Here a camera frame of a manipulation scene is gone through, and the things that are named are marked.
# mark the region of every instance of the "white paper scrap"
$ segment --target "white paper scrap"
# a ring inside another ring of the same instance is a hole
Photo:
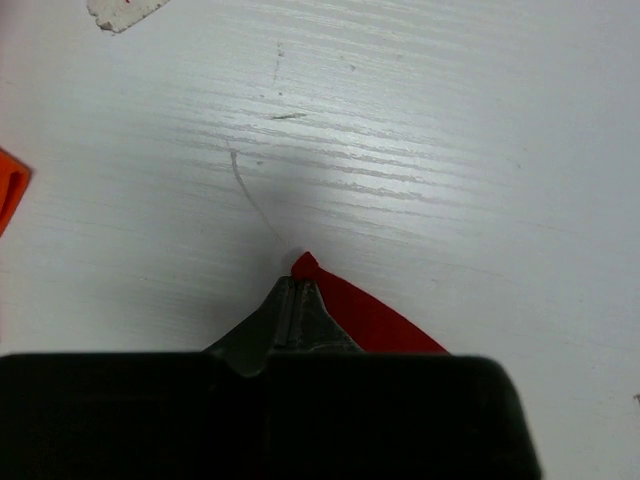
[[[167,3],[169,0],[87,0],[87,9],[101,29],[120,33]]]

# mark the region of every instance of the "white wood grain surface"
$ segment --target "white wood grain surface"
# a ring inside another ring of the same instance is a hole
[[[201,349],[308,248],[500,361],[547,478],[640,478],[639,14],[0,0],[0,351]]]

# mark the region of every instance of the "red fabric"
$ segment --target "red fabric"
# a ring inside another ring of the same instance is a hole
[[[27,167],[0,149],[0,235],[18,208],[30,176]]]
[[[446,353],[442,345],[398,312],[318,265],[309,252],[291,267],[296,280],[318,284],[329,315],[366,352]]]

